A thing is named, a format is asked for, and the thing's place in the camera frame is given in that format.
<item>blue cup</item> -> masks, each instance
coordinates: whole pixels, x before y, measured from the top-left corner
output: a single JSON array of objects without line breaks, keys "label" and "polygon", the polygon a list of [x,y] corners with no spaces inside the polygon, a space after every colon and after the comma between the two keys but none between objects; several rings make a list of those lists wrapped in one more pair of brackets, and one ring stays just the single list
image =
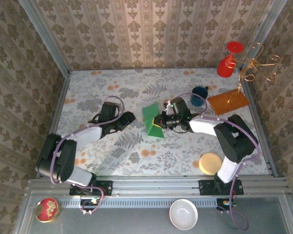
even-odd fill
[{"label": "blue cup", "polygon": [[[200,95],[202,98],[206,99],[207,96],[208,96],[208,94],[209,94],[208,89],[209,88],[207,86],[205,88],[202,87],[202,86],[196,86],[192,90],[192,93],[193,94]],[[202,106],[204,104],[204,101],[201,98],[199,98],[199,97],[197,97],[195,95],[192,95],[191,96],[191,100],[190,101],[191,101],[191,103],[192,103],[193,106]]]}]

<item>wallpaper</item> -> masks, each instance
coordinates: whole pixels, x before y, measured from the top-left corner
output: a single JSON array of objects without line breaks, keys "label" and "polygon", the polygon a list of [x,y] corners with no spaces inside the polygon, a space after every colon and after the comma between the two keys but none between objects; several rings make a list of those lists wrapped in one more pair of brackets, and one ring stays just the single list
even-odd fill
[{"label": "wallpaper", "polygon": [[0,234],[11,233],[63,77],[17,1],[0,0]]},{"label": "wallpaper", "polygon": [[253,91],[274,162],[288,178],[293,195],[293,0],[287,1],[264,46],[262,60],[268,60],[271,54],[282,57],[282,63],[274,68],[279,77],[275,82],[267,82],[258,76]]},{"label": "wallpaper", "polygon": [[33,0],[70,70],[216,67],[271,0]]}]

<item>wooden round block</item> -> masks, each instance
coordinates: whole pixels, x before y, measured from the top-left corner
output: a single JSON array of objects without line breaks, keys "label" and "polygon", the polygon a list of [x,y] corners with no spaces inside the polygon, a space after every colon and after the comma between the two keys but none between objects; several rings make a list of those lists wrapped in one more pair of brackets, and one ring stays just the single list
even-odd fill
[{"label": "wooden round block", "polygon": [[204,154],[199,162],[199,167],[204,174],[215,175],[221,168],[222,161],[220,157],[213,153]]}]

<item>bowl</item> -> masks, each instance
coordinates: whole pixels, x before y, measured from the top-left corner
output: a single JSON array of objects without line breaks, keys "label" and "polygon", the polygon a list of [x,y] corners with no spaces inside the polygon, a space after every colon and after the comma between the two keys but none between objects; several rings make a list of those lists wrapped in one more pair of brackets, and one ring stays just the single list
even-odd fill
[{"label": "bowl", "polygon": [[175,201],[169,210],[169,218],[172,224],[183,231],[193,228],[198,216],[195,205],[186,199]]}]

